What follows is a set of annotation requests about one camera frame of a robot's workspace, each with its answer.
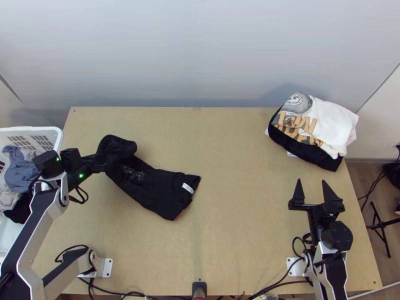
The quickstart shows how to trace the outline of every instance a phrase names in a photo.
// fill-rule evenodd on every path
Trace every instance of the black stand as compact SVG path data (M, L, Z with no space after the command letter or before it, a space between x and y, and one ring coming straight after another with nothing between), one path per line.
M392 224L396 224L396 223L400 223L400 217L395 218L393 220L387 221L387 222L382 222L381 218L379 217L378 211L375 208L374 202L371 201L371 206L373 209L373 221L372 221L372 225L367 226L367 229L372 229L376 232L376 234L380 237L380 239L384 242L384 245L386 247L386 253L387 253L387 257L388 258L392 258L391 256L391 252L389 250L389 245L388 245L388 239L386 238L386 234L385 234L385 227L392 225Z

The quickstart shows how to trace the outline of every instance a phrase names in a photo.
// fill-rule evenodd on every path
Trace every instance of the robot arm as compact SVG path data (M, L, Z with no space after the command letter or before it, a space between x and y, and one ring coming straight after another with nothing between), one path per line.
M87 246L66 251L61 264L43 278L32 270L32 263L50 226L69 205L69 192L93 173L91 166L81 159L78 149L62 151L61 158L55 151L48 151L37 156L33 162L50 189L42 190L44 180L34 183L31 214L1 264L1 299L52 300L77 275L111 275L113 260L98 258L94 250Z
M343 200L323 180L324 203L305 204L300 179L289 201L289 210L305 211L311 236L311 248L301 255L303 260L296 263L289 273L294 277L308 277L314 287L317 300L347 300L347 251L353 243L353 234L341 221L336 221L339 213L345 211ZM297 257L286 260L289 268Z

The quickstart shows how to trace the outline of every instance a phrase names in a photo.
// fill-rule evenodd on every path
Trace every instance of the blue cloth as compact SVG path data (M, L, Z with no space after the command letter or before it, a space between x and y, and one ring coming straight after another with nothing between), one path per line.
M31 182L39 174L35 164L25 160L21 150L12 145L3 148L3 153L9 153L10 165L4 173L4 181L8 188L18 193L26 193Z

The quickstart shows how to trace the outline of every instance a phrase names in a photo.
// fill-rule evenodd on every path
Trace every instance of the gray cloth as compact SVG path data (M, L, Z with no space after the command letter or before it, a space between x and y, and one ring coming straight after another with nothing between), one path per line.
M31 160L40 152L26 149L21 151L20 148L12 145L5 146L2 151L9 153L10 165L4 172L4 181L8 188L18 193L28 192L29 185L39 174Z
M12 210L20 199L19 192L10 190L3 178L0 178L0 211Z

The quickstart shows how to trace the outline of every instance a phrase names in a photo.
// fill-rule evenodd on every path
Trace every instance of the clothing tag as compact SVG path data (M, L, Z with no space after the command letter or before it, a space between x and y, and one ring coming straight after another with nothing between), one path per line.
M186 184L186 183L183 183L183 184L182 184L182 188L184 188L186 191L188 191L188 192L191 193L192 195L193 195L193 193L195 192L195 191L193 190L193 188L192 188L189 184Z
M289 156L291 158L298 158L297 155L294 155L293 153L290 153L289 151L286 151L286 152L287 152L287 156Z

